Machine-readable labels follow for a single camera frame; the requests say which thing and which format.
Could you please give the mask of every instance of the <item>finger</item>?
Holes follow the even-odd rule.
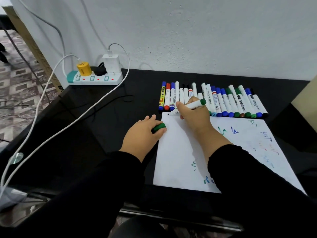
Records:
[[[160,120],[152,120],[152,119],[150,119],[150,120],[148,121],[148,124],[149,124],[149,128],[150,128],[150,129],[154,128],[155,126],[157,126],[157,125],[159,125],[159,124],[161,124],[161,123],[163,123],[163,121],[160,121]]]
[[[188,100],[188,102],[187,102],[186,104],[195,102],[195,101],[197,101],[197,100],[199,100],[199,98],[196,98],[195,96],[192,96],[192,97]]]
[[[156,131],[153,135],[156,138],[156,140],[159,140],[163,134],[167,131],[167,128],[160,128],[158,131]]]
[[[184,104],[182,104],[181,102],[176,102],[176,107],[177,110],[180,112],[181,116],[183,118],[186,118],[186,115],[190,112],[192,112],[191,109],[189,109],[188,107],[186,107]]]

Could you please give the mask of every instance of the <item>patterned carpet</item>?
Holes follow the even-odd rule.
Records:
[[[22,37],[16,31],[9,30],[8,32],[19,51],[33,68],[40,83],[45,87],[48,78],[45,76],[44,71],[37,63]],[[4,54],[10,63],[5,64],[0,62],[0,139],[11,141],[33,120],[35,108],[43,90],[3,30],[0,30],[0,42],[6,48],[7,53]],[[47,94],[51,101],[58,95],[52,83],[50,83],[47,88]],[[5,109],[5,105],[17,104],[17,102],[6,102],[6,100],[21,100],[22,104],[26,106]],[[44,96],[39,111],[46,108],[48,104],[49,102],[46,96]],[[8,142],[0,141],[0,151],[7,144]]]

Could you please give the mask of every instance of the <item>white paper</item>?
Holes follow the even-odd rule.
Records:
[[[162,114],[167,132],[158,143],[153,184],[220,193],[185,120],[167,114]],[[210,121],[230,142],[305,192],[264,120],[210,117]]]

